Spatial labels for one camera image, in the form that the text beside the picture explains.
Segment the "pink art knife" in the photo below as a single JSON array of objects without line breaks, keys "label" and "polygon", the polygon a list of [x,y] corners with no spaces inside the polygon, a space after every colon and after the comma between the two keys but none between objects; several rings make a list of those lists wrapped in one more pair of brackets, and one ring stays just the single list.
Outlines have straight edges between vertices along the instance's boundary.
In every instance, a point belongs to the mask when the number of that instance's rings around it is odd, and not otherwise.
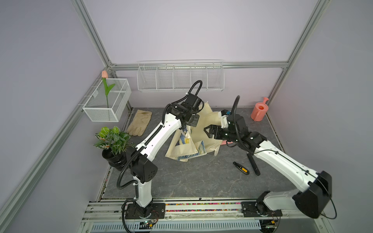
[{"label": "pink art knife", "polygon": [[232,144],[232,142],[227,142],[226,140],[223,140],[221,145],[227,145],[227,144]]}]

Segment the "cream starry night tote bag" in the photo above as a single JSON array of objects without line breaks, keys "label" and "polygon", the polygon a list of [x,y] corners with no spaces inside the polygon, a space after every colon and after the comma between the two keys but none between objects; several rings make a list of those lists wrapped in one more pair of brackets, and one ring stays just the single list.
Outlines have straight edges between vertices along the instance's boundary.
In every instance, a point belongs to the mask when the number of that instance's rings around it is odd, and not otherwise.
[{"label": "cream starry night tote bag", "polygon": [[196,127],[187,126],[183,130],[176,130],[166,157],[186,162],[189,159],[204,156],[208,153],[218,154],[222,140],[209,138],[204,129],[210,125],[219,128],[227,126],[223,122],[221,112],[212,111],[210,105],[205,103],[203,109],[198,113],[199,120]]}]

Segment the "black yellow utility knife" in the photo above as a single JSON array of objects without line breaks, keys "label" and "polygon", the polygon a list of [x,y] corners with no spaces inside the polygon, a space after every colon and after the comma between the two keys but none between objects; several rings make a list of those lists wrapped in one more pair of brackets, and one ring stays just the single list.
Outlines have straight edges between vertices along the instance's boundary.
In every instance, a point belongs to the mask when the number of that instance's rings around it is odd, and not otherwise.
[{"label": "black yellow utility knife", "polygon": [[246,169],[244,166],[242,166],[241,164],[237,163],[237,162],[233,162],[234,166],[239,169],[243,174],[245,175],[249,175],[250,172],[248,169]]}]

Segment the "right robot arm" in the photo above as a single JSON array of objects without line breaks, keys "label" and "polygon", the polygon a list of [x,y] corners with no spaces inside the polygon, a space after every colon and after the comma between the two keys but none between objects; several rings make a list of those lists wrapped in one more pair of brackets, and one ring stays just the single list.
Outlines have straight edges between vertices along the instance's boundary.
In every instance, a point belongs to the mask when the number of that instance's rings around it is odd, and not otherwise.
[{"label": "right robot arm", "polygon": [[265,191],[256,200],[254,210],[260,216],[275,211],[295,210],[316,219],[332,201],[332,177],[325,171],[316,172],[297,162],[258,132],[238,136],[235,130],[209,125],[204,128],[209,138],[236,143],[241,149],[266,162],[295,185],[284,192]]}]

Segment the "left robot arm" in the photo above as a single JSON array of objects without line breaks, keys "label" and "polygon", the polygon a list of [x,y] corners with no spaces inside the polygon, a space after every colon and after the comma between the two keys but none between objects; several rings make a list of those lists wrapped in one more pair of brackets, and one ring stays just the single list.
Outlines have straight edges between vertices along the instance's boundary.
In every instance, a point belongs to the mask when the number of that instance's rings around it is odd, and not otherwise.
[{"label": "left robot arm", "polygon": [[132,184],[135,197],[132,199],[127,219],[151,218],[153,212],[161,213],[165,205],[154,204],[152,197],[152,179],[158,167],[153,163],[158,151],[167,139],[177,130],[186,126],[196,126],[199,112],[205,103],[198,97],[191,101],[169,103],[162,113],[162,119],[156,128],[142,142],[137,144],[117,179],[117,188]]}]

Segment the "pink watering can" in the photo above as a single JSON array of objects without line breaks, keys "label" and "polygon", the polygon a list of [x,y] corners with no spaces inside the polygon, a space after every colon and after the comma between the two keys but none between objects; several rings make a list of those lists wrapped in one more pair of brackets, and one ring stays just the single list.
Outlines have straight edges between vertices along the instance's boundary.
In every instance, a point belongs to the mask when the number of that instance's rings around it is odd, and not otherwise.
[{"label": "pink watering can", "polygon": [[254,106],[254,109],[251,113],[251,119],[253,121],[262,121],[264,116],[266,115],[267,111],[269,110],[269,107],[268,105],[266,104],[266,102],[268,101],[269,99],[267,97],[264,97],[263,98],[263,102],[259,102],[259,103],[256,103],[255,106]]}]

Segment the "beige work glove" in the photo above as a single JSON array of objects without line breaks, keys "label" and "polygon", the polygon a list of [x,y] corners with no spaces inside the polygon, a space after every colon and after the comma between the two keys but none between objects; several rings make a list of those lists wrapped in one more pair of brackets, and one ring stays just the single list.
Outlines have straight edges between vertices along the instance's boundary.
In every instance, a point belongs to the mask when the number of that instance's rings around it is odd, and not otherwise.
[{"label": "beige work glove", "polygon": [[134,119],[126,130],[130,136],[142,136],[151,120],[152,112],[137,110]]}]

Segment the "green potted plant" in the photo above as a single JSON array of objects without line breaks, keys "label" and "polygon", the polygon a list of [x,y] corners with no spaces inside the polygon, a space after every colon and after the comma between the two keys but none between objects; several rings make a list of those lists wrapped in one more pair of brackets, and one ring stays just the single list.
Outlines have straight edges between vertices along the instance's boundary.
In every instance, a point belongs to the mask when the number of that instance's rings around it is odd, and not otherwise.
[{"label": "green potted plant", "polygon": [[112,129],[103,127],[95,134],[98,141],[94,144],[96,148],[102,149],[102,157],[109,165],[121,171],[127,163],[126,151],[133,147],[130,142],[131,136],[114,126]]}]

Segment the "white mesh basket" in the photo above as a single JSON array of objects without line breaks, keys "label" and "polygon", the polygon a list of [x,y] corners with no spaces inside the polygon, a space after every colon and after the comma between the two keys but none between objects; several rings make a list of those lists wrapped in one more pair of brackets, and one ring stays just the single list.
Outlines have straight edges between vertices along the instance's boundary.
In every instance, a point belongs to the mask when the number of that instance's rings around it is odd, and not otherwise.
[{"label": "white mesh basket", "polygon": [[92,122],[119,122],[130,95],[127,79],[101,79],[82,109]]}]

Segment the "pink artificial tulip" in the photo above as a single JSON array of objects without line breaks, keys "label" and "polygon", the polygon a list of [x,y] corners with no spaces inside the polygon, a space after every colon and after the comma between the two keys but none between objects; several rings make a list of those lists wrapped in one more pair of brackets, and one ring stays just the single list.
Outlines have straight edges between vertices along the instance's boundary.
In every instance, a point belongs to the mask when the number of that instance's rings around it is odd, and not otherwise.
[{"label": "pink artificial tulip", "polygon": [[102,71],[101,77],[102,77],[102,83],[104,85],[104,90],[105,90],[107,108],[109,108],[108,95],[109,95],[110,91],[115,87],[116,84],[113,83],[113,84],[108,85],[107,79],[109,78],[109,76],[108,76],[108,72],[105,71],[105,70]]}]

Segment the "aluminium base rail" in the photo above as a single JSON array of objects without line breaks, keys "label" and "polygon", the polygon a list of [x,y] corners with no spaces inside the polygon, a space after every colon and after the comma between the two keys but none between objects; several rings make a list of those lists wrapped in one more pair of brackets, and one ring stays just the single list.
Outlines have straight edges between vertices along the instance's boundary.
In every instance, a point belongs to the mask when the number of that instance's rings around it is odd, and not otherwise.
[{"label": "aluminium base rail", "polygon": [[160,209],[151,217],[122,213],[123,200],[89,203],[79,233],[332,233],[325,218],[311,219],[299,211],[259,216],[248,199],[155,199]]}]

